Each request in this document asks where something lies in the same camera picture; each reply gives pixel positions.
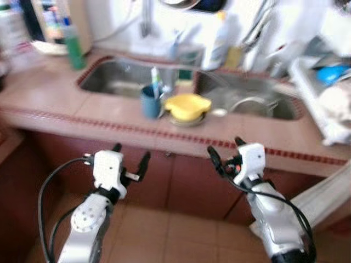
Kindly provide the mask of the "shiny steel bowl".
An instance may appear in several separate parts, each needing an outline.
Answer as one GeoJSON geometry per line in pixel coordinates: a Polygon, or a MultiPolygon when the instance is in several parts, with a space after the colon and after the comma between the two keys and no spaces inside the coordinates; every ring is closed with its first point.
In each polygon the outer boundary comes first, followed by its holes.
{"type": "Polygon", "coordinates": [[[179,126],[179,127],[186,127],[186,128],[195,127],[203,124],[208,114],[208,112],[204,112],[198,118],[192,121],[179,121],[175,118],[174,115],[172,115],[170,111],[166,111],[166,113],[168,113],[168,122],[170,124],[179,126]]]}

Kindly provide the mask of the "cream water ionizer appliance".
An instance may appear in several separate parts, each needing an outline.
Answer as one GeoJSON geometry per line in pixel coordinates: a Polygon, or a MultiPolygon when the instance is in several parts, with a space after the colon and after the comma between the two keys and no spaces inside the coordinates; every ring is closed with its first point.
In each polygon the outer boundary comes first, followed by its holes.
{"type": "Polygon", "coordinates": [[[86,11],[86,0],[31,0],[31,3],[31,11],[38,21],[38,37],[32,37],[32,42],[65,44],[63,18],[68,17],[80,38],[83,55],[92,50],[93,36],[86,11]]]}

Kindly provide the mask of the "clear plastic container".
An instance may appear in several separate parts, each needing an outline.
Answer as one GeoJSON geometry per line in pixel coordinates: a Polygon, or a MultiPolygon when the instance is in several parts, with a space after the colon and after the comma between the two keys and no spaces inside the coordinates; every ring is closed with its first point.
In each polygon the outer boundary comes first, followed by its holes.
{"type": "Polygon", "coordinates": [[[3,55],[24,53],[30,46],[31,38],[23,15],[12,9],[0,10],[0,50],[3,55]]]}

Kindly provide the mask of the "teal plastic cup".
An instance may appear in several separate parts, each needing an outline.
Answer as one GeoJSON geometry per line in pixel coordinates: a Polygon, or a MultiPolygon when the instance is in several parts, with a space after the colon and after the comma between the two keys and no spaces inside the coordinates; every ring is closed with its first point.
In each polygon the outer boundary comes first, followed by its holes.
{"type": "Polygon", "coordinates": [[[139,98],[143,116],[148,119],[158,119],[161,115],[161,103],[160,98],[155,96],[153,87],[143,86],[139,98]]]}

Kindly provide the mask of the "chrome pull-out faucet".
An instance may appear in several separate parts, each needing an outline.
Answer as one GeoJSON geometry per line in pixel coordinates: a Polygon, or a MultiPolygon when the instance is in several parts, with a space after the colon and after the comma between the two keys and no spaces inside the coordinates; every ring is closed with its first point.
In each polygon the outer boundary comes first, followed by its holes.
{"type": "Polygon", "coordinates": [[[251,25],[239,47],[242,52],[241,69],[250,72],[255,65],[257,45],[261,40],[264,30],[273,17],[274,8],[279,0],[262,0],[251,25]]]}

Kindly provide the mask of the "steel colander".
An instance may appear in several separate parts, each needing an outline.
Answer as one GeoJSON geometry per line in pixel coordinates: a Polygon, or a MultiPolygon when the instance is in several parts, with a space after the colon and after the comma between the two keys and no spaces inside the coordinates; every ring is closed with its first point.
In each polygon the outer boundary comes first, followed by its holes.
{"type": "Polygon", "coordinates": [[[273,116],[274,108],[278,103],[278,100],[266,100],[259,96],[249,96],[233,103],[228,108],[228,112],[270,117],[273,116]]]}

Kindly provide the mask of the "green liquid bottle blue cap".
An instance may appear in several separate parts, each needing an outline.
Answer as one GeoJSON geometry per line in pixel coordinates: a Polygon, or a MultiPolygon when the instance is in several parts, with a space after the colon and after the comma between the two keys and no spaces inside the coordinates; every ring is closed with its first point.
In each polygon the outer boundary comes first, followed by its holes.
{"type": "Polygon", "coordinates": [[[63,38],[73,70],[82,70],[86,63],[80,46],[80,38],[68,17],[63,18],[63,38]]]}

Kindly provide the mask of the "hanging dark pan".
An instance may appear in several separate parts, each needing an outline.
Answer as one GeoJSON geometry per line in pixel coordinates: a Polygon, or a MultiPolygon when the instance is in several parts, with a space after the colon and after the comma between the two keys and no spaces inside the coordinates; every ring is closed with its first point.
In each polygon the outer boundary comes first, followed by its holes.
{"type": "Polygon", "coordinates": [[[215,13],[222,10],[228,0],[198,0],[191,10],[205,13],[215,13]]]}

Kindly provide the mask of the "clear plastic handled cup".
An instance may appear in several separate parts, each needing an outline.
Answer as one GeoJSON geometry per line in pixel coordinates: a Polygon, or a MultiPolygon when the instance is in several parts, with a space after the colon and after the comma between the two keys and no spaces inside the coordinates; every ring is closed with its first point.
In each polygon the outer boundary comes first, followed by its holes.
{"type": "Polygon", "coordinates": [[[174,35],[173,42],[168,51],[168,57],[176,61],[178,60],[178,51],[183,42],[186,42],[188,38],[188,28],[181,28],[181,30],[176,30],[174,35]]]}

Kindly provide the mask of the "hanging steel wok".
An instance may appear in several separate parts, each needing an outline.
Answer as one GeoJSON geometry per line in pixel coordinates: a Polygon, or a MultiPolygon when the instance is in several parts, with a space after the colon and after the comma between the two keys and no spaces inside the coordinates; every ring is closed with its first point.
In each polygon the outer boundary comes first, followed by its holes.
{"type": "Polygon", "coordinates": [[[158,0],[158,2],[173,10],[189,10],[198,5],[201,0],[158,0]]]}

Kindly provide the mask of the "brown base cabinet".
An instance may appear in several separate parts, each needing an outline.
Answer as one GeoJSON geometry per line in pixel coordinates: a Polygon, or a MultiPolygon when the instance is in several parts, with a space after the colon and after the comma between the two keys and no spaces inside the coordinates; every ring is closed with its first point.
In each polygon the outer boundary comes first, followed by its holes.
{"type": "MultiPolygon", "coordinates": [[[[29,136],[38,143],[51,169],[84,153],[109,150],[115,144],[37,131],[30,131],[29,136]]],[[[135,170],[145,151],[144,148],[123,145],[121,152],[125,166],[135,170]]],[[[211,161],[165,151],[148,151],[151,152],[151,160],[147,177],[141,183],[128,186],[127,203],[236,225],[253,223],[244,193],[219,177],[211,161]]],[[[321,180],[314,175],[269,168],[266,168],[264,178],[272,180],[286,198],[298,195],[321,180]]],[[[71,165],[52,180],[53,184],[58,183],[70,193],[88,193],[94,188],[93,182],[91,167],[83,163],[71,165]]]]}

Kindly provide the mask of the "white detergent bottle yellow cap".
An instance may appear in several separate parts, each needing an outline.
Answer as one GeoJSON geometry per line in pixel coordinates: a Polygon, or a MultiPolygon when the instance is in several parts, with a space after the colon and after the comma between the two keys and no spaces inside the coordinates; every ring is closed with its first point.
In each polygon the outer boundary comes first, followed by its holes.
{"type": "Polygon", "coordinates": [[[204,71],[217,70],[225,62],[231,37],[231,21],[227,11],[216,13],[212,28],[214,31],[211,39],[205,43],[201,63],[204,71]]]}

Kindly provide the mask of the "white ribbed board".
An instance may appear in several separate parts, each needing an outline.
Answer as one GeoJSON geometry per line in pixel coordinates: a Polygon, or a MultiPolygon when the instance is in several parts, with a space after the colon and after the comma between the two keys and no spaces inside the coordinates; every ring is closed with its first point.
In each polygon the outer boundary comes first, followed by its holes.
{"type": "Polygon", "coordinates": [[[292,198],[308,219],[311,227],[316,227],[336,212],[351,198],[351,161],[348,160],[330,177],[292,198]]]}

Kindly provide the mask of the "plain yellow sponge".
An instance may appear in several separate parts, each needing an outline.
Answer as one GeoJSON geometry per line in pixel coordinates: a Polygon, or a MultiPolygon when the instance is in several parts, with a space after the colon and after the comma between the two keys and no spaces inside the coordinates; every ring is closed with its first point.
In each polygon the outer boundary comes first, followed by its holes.
{"type": "Polygon", "coordinates": [[[243,48],[239,46],[230,46],[228,48],[227,55],[225,57],[225,61],[223,62],[222,68],[224,70],[236,70],[241,63],[243,58],[243,48]]]}

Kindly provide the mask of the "white plate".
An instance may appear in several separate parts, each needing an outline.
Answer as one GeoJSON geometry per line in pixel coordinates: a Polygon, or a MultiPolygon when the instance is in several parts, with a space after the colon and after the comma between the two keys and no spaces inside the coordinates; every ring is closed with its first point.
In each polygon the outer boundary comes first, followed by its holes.
{"type": "Polygon", "coordinates": [[[65,56],[68,54],[66,45],[62,43],[49,43],[33,41],[32,46],[40,53],[52,56],[65,56]]]}

